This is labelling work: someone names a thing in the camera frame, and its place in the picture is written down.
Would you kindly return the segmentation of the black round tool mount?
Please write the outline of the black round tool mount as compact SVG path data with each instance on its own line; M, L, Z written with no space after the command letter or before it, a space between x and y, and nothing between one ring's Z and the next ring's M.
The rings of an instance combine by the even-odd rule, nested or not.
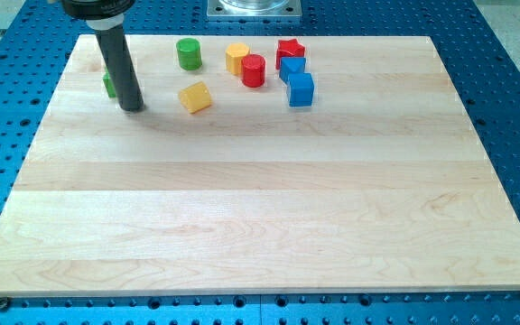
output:
M64 12L80 20L101 20L130 9L135 0L60 0Z

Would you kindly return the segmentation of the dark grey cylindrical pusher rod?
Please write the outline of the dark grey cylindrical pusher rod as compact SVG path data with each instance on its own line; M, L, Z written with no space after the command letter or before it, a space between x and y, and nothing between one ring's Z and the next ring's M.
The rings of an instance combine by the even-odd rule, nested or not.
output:
M124 16L88 20L112 81L120 108L126 112L144 109L144 100L125 38Z

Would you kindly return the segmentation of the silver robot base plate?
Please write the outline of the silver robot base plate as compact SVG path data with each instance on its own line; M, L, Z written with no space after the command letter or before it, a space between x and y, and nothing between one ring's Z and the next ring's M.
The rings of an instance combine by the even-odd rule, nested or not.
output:
M298 20L301 0L208 0L207 17L212 21L253 21L258 19Z

